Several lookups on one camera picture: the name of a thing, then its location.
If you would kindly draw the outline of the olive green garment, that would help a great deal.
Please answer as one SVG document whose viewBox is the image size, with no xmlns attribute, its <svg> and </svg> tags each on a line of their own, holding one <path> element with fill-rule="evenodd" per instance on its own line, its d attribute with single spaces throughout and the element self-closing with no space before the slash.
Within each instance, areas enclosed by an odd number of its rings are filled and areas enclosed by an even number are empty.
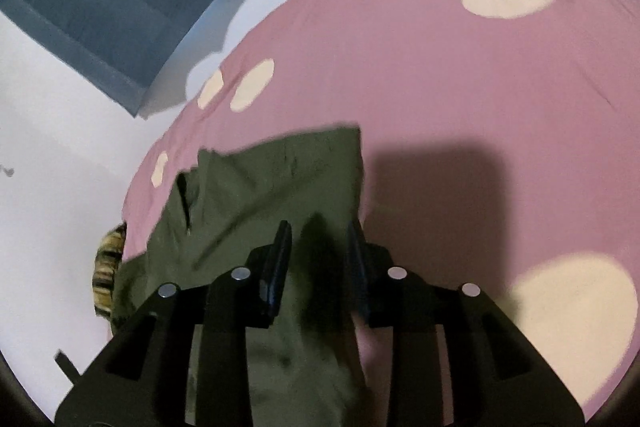
<svg viewBox="0 0 640 427">
<path fill-rule="evenodd" d="M 116 272 L 111 324 L 122 329 L 164 282 L 213 282 L 288 222 L 282 306 L 247 333 L 258 426 L 358 426 L 367 392 L 347 288 L 347 228 L 362 182 L 360 131 L 292 134 L 231 155 L 201 150 L 178 174 L 143 253 Z"/>
</svg>

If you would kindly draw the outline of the pink polka dot bedsheet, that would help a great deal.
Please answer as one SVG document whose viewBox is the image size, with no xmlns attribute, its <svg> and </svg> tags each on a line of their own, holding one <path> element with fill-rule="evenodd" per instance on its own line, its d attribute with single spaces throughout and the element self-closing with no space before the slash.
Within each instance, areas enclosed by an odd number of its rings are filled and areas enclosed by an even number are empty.
<svg viewBox="0 0 640 427">
<path fill-rule="evenodd" d="M 594 415 L 639 348 L 639 0 L 288 0 L 146 154 L 125 258 L 201 150 L 336 124 L 367 236 L 498 299 Z"/>
</svg>

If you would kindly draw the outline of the striped brown yellow pillow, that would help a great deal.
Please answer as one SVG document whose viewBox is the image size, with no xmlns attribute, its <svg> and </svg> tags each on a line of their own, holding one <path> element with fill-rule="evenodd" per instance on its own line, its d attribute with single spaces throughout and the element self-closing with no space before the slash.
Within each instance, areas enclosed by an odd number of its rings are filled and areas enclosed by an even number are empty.
<svg viewBox="0 0 640 427">
<path fill-rule="evenodd" d="M 109 320 L 113 310 L 115 275 L 122 263 L 127 234 L 126 223 L 117 225 L 101 239 L 92 274 L 92 298 L 94 312 Z"/>
</svg>

